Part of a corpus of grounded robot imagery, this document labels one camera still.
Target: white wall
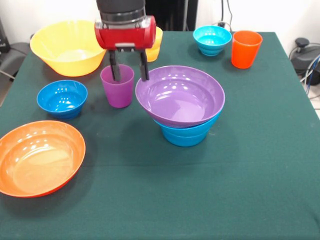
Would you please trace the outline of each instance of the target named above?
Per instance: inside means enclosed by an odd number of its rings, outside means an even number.
[[[232,30],[276,32],[287,54],[298,37],[320,43],[320,0],[229,0]],[[221,19],[221,0],[199,0],[196,26]],[[224,20],[230,15],[224,0]]]
[[[10,43],[29,42],[40,28],[62,20],[95,21],[96,0],[0,0],[0,18]]]
[[[229,20],[224,1],[224,19]],[[232,28],[276,32],[287,53],[297,37],[320,43],[320,0],[296,1],[229,0]],[[31,34],[51,23],[67,19],[94,21],[97,16],[96,0],[0,0],[0,18],[10,43],[28,42]],[[210,25],[220,18],[221,0],[199,0],[197,26]]]

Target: cup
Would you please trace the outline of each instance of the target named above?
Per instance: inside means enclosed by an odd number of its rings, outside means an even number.
[[[113,79],[110,66],[105,67],[100,74],[105,96],[109,104],[118,109],[125,108],[131,104],[135,77],[135,73],[131,67],[119,64],[119,68],[120,81]]]
[[[239,69],[250,68],[255,61],[262,41],[262,36],[257,32],[235,32],[232,38],[232,64]]]

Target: purple bowl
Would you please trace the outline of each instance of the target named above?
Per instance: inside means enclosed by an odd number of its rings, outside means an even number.
[[[157,122],[174,128],[202,124],[225,104],[225,92],[209,74],[188,66],[163,66],[136,84],[135,95]]]

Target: orange bowl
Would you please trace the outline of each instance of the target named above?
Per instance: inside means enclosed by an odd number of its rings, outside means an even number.
[[[19,198],[48,195],[80,168],[86,152],[81,133],[60,121],[35,121],[0,139],[0,192]]]

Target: bowl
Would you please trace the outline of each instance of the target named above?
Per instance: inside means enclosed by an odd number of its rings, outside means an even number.
[[[232,39],[231,33],[220,26],[201,26],[193,32],[200,51],[206,56],[218,55]]]
[[[157,122],[188,128],[212,119],[225,104],[225,92],[209,74],[188,66],[163,66],[138,80],[135,95]]]
[[[94,22],[87,20],[46,26],[33,35],[30,48],[54,71],[68,77],[93,72],[106,53],[96,39]]]
[[[155,122],[160,125],[163,136],[168,140],[168,142],[180,147],[191,147],[199,144],[206,138],[207,133],[219,118],[220,113],[221,112],[219,112],[209,121],[188,128],[169,127],[157,121]]]
[[[61,121],[35,121],[0,139],[0,192],[32,198],[62,188],[77,173],[86,152],[84,138]]]
[[[160,52],[160,46],[161,46],[163,34],[164,33],[160,27],[155,28],[154,44],[152,45],[152,48],[147,48],[145,50],[146,58],[148,62],[154,62],[155,60],[157,60]]]
[[[88,90],[74,80],[54,81],[40,90],[36,101],[40,108],[56,119],[75,118],[82,110]]]

